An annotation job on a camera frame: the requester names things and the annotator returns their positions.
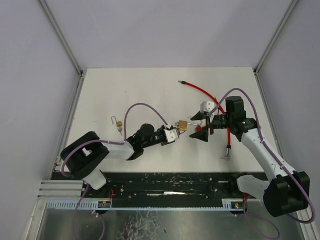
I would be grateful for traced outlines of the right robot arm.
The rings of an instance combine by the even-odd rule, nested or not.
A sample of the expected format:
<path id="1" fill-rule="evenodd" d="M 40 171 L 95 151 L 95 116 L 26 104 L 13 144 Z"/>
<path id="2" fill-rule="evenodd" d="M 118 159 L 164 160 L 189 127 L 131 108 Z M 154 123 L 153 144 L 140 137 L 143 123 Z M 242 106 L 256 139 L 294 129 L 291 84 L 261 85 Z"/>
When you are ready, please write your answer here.
<path id="1" fill-rule="evenodd" d="M 214 102 L 204 101 L 191 120 L 205 120 L 201 131 L 190 138 L 204 142 L 215 129 L 229 129 L 255 157 L 267 179 L 260 180 L 250 174 L 236 178 L 237 188 L 263 202 L 273 217 L 287 215 L 304 210 L 309 206 L 307 200 L 310 190 L 310 178 L 304 172 L 297 172 L 281 156 L 274 153 L 269 142 L 258 128 L 254 118 L 248 118 L 244 101 L 240 96 L 225 99 L 226 113 L 214 114 L 217 109 Z"/>

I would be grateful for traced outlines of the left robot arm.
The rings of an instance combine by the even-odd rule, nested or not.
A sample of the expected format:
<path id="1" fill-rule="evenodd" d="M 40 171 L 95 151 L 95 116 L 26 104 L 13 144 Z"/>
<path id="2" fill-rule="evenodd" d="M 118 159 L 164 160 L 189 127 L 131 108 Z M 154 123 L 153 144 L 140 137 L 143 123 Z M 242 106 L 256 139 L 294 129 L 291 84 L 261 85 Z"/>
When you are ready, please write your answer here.
<path id="1" fill-rule="evenodd" d="M 89 131 L 60 153 L 61 174 L 80 179 L 99 190 L 107 183 L 100 167 L 103 161 L 135 160 L 143 155 L 145 148 L 174 143 L 184 131 L 173 125 L 162 125 L 155 130 L 153 125 L 145 123 L 122 142 L 103 140 L 95 131 Z"/>

